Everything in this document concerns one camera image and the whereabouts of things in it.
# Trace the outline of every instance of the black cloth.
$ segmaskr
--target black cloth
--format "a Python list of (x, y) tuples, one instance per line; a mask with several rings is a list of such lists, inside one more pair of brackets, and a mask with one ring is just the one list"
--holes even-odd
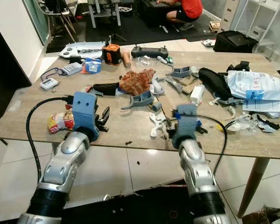
[(187, 16), (186, 12), (182, 9), (182, 10), (177, 10), (176, 11), (176, 18), (178, 20), (182, 20), (182, 21), (186, 21), (186, 22), (194, 22), (195, 20), (197, 20), (199, 17), (197, 18), (190, 18)]

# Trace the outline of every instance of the white wall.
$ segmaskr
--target white wall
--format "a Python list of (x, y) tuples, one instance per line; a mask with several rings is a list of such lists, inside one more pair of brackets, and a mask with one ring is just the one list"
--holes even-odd
[(0, 0), (0, 32), (29, 77), (43, 46), (21, 0)]
[[(242, 12), (245, 3), (247, 0), (241, 0), (237, 9), (237, 12), (235, 14), (235, 17), (233, 19), (231, 30), (235, 28), (236, 22), (238, 21), (238, 18), (240, 16), (240, 13)], [(255, 3), (248, 3), (246, 10), (244, 11), (244, 14), (242, 16), (242, 19), (238, 25), (237, 29), (248, 29), (249, 25), (253, 19), (253, 16), (255, 14), (257, 5)], [(257, 17), (255, 21), (255, 25), (261, 25), (263, 27), (267, 27), (268, 23), (270, 22), (270, 19), (273, 16), (273, 11), (262, 8), (259, 11), (259, 16)], [(280, 12), (276, 16), (273, 24), (271, 25), (271, 28), (266, 36), (266, 38), (269, 38), (270, 40), (275, 41), (277, 44), (275, 46), (275, 53), (280, 55)]]

